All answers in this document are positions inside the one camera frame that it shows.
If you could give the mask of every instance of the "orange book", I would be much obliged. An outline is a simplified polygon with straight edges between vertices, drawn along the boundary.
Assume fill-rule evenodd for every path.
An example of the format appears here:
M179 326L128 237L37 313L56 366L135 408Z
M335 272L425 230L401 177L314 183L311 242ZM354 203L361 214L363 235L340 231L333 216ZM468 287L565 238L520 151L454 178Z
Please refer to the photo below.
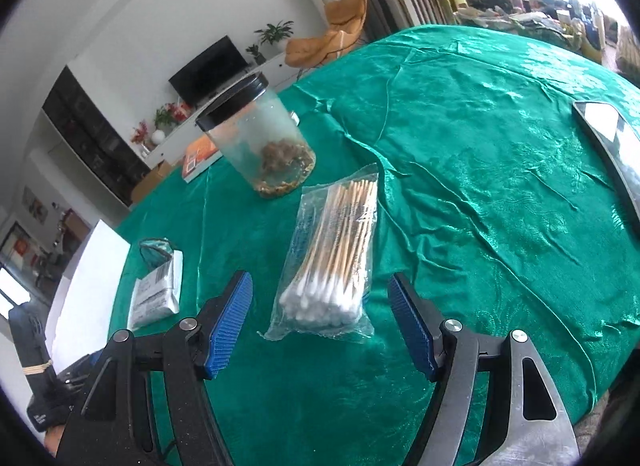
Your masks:
M220 157L220 150L206 134L203 135L197 141L193 141L184 152L182 178L185 182L191 182Z

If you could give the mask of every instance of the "television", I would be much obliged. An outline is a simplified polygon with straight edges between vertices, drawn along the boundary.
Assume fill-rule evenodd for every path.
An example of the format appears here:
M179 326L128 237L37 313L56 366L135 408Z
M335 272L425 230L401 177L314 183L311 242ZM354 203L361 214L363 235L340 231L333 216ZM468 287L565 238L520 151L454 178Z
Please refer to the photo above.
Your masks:
M176 72L169 83L188 105L197 106L247 67L242 54L225 36Z

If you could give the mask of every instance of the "black lid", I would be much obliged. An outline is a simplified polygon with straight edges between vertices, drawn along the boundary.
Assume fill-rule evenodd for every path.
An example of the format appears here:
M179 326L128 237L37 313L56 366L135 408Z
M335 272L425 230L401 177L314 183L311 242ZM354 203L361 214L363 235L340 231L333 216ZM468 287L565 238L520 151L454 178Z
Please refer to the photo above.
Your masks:
M249 74L216 97L198 116L197 125L202 131L209 131L260 97L268 86L269 81L262 72Z

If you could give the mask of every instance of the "plastic jar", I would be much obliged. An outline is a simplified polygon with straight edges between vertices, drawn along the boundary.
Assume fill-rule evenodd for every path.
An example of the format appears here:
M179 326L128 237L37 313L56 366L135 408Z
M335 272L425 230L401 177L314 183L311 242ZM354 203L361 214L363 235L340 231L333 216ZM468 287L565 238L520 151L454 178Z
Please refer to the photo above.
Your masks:
M213 100L196 119L222 155L265 198L296 189L316 166L311 150L261 72Z

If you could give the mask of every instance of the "dining table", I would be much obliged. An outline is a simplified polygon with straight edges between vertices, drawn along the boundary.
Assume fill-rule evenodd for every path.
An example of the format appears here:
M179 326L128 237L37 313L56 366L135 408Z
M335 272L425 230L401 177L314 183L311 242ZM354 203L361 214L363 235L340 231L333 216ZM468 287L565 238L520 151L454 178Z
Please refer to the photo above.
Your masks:
M402 30L279 94L316 154L305 186L378 168L364 309L372 337L263 337L304 187L261 198L223 157L186 183L171 173L117 228L131 249L111 315L126 327L138 242L184 254L180 312L222 293L234 271L254 297L226 369L206 382L238 466L401 464L433 384L415 369L386 284L404 272L447 318L478 333L529 335L573 423L612 384L640 337L640 243L576 100L613 104L640 129L640 90L536 40L480 28ZM478 374L458 464L473 459L487 373ZM172 429L152 373L162 446ZM177 451L167 457L179 464Z

